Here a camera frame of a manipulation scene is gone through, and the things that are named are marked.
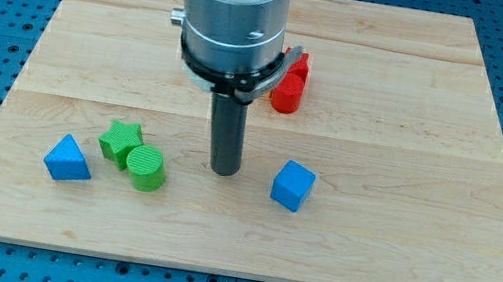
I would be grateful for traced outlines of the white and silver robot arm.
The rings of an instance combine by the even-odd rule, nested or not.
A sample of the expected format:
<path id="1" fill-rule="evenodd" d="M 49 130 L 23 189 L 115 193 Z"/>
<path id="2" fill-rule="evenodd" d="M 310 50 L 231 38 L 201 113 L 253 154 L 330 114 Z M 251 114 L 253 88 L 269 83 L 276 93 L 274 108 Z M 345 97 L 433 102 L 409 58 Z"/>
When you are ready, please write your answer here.
<path id="1" fill-rule="evenodd" d="M 252 91 L 281 66 L 290 0 L 184 0 L 181 49 L 202 89 Z"/>

